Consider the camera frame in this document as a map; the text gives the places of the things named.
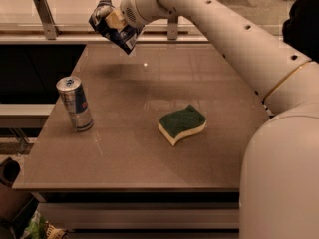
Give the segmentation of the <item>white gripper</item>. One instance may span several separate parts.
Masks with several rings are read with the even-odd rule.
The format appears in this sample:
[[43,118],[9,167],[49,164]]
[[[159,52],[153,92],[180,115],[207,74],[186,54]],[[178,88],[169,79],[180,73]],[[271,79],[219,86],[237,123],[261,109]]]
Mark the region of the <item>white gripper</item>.
[[122,0],[120,10],[112,11],[105,18],[112,29],[122,30],[127,23],[134,28],[140,28],[168,17],[168,11],[158,0]]

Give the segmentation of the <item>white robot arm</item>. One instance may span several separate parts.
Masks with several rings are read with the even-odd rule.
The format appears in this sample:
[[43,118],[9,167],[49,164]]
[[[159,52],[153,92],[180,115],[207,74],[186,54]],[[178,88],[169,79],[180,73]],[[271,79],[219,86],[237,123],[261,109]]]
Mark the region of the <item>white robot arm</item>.
[[319,67],[216,0],[122,0],[116,29],[191,21],[273,112],[241,168],[240,239],[319,239]]

